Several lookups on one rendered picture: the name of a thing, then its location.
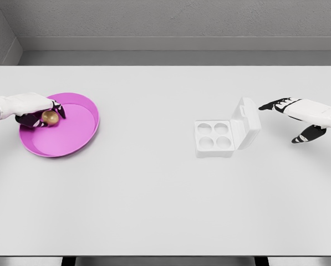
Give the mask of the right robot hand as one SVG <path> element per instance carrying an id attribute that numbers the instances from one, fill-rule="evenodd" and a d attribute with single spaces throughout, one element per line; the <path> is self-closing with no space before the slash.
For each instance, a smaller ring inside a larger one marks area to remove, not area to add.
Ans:
<path id="1" fill-rule="evenodd" d="M 323 136 L 331 128 L 331 106 L 309 99 L 281 98 L 266 103 L 259 110 L 274 110 L 295 120 L 310 124 L 291 143 L 311 142 Z"/>

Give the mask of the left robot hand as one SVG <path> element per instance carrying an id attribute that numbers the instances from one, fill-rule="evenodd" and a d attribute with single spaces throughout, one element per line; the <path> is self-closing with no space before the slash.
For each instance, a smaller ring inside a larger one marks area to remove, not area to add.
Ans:
<path id="1" fill-rule="evenodd" d="M 63 119 L 66 118 L 63 106 L 54 99 L 36 93 L 26 93 L 15 95 L 17 108 L 13 112 L 17 123 L 30 127 L 48 127 L 46 122 L 42 121 L 42 113 L 46 110 L 56 111 Z"/>

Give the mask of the brown egg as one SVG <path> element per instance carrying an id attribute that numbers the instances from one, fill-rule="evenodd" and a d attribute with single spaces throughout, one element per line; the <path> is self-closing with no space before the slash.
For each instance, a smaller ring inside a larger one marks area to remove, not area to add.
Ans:
<path id="1" fill-rule="evenodd" d="M 44 111 L 41 118 L 48 126 L 54 126 L 59 122 L 59 115 L 52 110 Z"/>

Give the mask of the white egg box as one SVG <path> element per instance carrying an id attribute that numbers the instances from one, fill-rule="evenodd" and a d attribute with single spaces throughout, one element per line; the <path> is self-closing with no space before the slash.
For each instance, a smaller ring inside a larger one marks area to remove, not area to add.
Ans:
<path id="1" fill-rule="evenodd" d="M 229 120 L 197 120 L 194 122 L 196 157 L 229 158 L 236 150 L 251 145 L 261 130 L 254 101 L 241 98 Z"/>

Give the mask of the pink round plate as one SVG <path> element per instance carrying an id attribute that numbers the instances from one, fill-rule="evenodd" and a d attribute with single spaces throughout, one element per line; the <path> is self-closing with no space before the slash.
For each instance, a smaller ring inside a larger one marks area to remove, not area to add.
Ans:
<path id="1" fill-rule="evenodd" d="M 42 157 L 61 157 L 85 146 L 96 133 L 100 116 L 95 103 L 77 93 L 59 93 L 49 96 L 59 102 L 66 118 L 52 127 L 31 129 L 20 126 L 22 145 L 31 153 Z"/>

